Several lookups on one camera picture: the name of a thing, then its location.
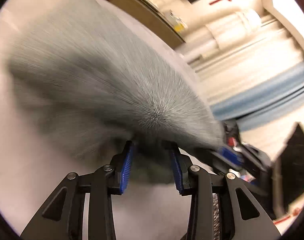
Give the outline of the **long wooden sideboard cabinet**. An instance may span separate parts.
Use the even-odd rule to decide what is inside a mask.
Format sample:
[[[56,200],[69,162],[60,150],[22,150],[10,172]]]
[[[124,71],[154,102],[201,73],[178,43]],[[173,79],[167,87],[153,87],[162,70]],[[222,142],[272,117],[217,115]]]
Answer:
[[[170,22],[148,0],[107,0],[155,33],[172,49],[184,44]]]

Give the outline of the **blue and white curtain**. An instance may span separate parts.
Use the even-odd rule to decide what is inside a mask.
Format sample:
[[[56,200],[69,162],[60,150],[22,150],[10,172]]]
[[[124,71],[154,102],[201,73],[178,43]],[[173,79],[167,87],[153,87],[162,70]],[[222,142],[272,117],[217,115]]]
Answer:
[[[237,11],[188,35],[177,53],[217,120],[255,129],[304,105],[304,51],[272,15]]]

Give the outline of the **grey knitted garment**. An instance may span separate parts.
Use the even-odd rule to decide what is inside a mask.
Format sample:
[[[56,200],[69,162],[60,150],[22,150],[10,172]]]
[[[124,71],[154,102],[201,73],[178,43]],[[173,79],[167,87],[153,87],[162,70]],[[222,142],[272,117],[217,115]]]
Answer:
[[[106,1],[68,0],[32,21],[7,68],[17,104],[66,153],[96,166],[133,140],[134,181],[173,181],[165,141],[189,154],[223,144],[189,66]]]

